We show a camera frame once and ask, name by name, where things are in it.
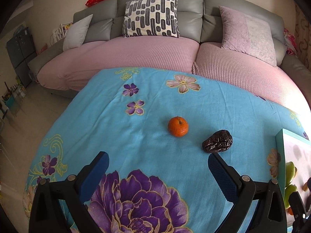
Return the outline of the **small mandarin with stem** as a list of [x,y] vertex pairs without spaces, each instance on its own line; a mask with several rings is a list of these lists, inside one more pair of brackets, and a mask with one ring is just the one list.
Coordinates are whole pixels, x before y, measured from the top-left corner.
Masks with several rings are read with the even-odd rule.
[[188,122],[180,116],[173,117],[168,122],[168,131],[175,137],[185,136],[188,133],[188,130]]

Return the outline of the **blue floral tablecloth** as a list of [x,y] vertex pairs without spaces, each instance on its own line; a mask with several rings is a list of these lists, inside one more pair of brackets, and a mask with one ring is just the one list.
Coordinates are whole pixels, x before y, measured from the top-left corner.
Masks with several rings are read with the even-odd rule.
[[[188,133],[168,131],[180,116]],[[253,180],[277,174],[275,136],[310,136],[310,109],[291,110],[227,83],[170,70],[102,70],[47,132],[29,169],[23,204],[29,213],[41,179],[65,180],[100,151],[110,158],[87,208],[103,232],[214,232],[232,205],[208,169],[201,144],[225,129],[221,154]]]

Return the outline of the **small mandarin far left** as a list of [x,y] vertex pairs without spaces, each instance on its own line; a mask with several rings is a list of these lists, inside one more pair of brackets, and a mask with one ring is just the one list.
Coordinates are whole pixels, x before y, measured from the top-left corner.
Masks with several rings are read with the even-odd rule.
[[288,213],[292,216],[294,215],[291,207],[288,208]]

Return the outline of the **pink floral cloth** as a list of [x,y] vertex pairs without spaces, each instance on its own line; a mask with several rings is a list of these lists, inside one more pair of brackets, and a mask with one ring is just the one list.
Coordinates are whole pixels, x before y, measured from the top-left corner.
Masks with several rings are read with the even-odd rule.
[[297,55],[297,44],[295,36],[290,34],[289,30],[284,28],[284,38],[285,38],[285,46],[286,46],[286,53],[288,55]]

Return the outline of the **white chair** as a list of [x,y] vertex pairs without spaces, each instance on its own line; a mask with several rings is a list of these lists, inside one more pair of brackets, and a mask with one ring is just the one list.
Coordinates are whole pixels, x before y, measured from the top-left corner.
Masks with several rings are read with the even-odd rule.
[[57,43],[58,41],[65,38],[67,35],[67,31],[73,25],[73,23],[60,24],[58,28],[55,28],[53,33],[53,43]]

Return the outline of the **light grey cushion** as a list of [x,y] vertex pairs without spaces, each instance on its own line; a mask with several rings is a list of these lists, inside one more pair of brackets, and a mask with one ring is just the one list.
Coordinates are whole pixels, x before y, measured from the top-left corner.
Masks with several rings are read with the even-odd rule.
[[93,14],[77,21],[68,29],[63,42],[63,52],[82,46],[92,18]]

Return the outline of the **green mango on tray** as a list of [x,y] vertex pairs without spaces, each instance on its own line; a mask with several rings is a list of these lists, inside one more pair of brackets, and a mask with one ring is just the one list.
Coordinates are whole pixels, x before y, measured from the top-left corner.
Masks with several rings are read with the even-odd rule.
[[285,209],[288,209],[290,207],[290,204],[289,204],[289,196],[293,193],[293,192],[296,192],[297,191],[297,186],[296,185],[288,185],[286,188],[285,188],[285,193],[284,193],[284,206],[285,206]]

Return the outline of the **brown patterned curtain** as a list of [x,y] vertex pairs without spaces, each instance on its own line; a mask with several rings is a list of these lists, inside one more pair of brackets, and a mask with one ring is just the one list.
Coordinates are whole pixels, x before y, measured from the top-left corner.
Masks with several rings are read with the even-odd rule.
[[296,25],[295,25],[295,37],[297,44],[298,59],[304,64],[304,66],[310,70],[310,48],[311,48],[311,31],[310,23],[306,16],[295,4],[296,10]]

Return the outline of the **black white patterned cushion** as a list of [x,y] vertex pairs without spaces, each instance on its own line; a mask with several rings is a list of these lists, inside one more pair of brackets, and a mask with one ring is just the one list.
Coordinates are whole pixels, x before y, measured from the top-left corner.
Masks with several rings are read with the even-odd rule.
[[178,0],[132,0],[126,2],[123,36],[180,37]]

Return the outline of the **pink grey cushion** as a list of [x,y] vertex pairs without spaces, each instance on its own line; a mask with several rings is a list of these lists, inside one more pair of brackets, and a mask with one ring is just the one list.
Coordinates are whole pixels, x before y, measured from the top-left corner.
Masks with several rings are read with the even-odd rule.
[[273,38],[267,22],[224,6],[219,6],[219,11],[222,20],[222,48],[277,66]]

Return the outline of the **dark grey refrigerator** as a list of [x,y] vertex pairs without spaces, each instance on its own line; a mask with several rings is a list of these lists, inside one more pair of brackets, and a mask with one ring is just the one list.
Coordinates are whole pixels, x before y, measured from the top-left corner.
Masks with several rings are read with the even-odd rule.
[[37,56],[28,27],[21,25],[17,28],[13,37],[6,43],[6,49],[17,77],[22,85],[27,87],[32,82],[28,63]]

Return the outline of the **white tray teal rim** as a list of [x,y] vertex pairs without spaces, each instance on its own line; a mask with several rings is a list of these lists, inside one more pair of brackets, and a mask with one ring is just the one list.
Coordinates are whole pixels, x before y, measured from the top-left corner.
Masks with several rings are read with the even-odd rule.
[[303,190],[303,185],[310,178],[310,141],[291,131],[282,129],[275,136],[277,153],[280,154],[278,163],[278,183],[281,193],[285,194],[286,188],[286,163],[292,162],[297,168],[297,174],[291,184],[297,187],[297,191],[306,205],[310,190]]

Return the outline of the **grey leather sofa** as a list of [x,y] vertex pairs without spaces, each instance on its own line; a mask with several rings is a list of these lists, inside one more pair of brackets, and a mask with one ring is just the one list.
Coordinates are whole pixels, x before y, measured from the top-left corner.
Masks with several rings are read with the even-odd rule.
[[[122,35],[125,5],[131,0],[103,0],[76,12],[77,22],[92,15],[85,42],[109,41]],[[283,19],[245,0],[178,0],[177,19],[180,35],[197,43],[222,41],[222,21],[218,7],[225,6],[265,20],[272,31],[276,53],[281,53]]]

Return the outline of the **dark brown date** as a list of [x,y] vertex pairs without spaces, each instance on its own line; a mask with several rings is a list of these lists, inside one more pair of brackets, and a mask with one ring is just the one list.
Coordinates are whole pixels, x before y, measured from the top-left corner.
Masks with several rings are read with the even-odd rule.
[[227,151],[233,144],[233,137],[228,130],[219,130],[202,142],[202,149],[206,153],[220,153]]

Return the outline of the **pink sofa seat cover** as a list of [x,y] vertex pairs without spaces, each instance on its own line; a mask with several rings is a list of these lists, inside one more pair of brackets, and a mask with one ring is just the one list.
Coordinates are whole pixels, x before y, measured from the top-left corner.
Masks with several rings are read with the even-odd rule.
[[184,37],[117,37],[70,50],[63,50],[59,41],[29,66],[50,90],[79,91],[107,68],[152,67],[230,83],[291,110],[310,106],[310,72],[295,56],[286,55],[273,67],[219,43],[199,44]]

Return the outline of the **large green mango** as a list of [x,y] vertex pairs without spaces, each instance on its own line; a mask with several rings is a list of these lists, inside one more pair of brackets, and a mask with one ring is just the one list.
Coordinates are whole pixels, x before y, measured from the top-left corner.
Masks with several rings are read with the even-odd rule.
[[287,162],[285,165],[285,187],[289,186],[296,176],[297,168],[293,162]]

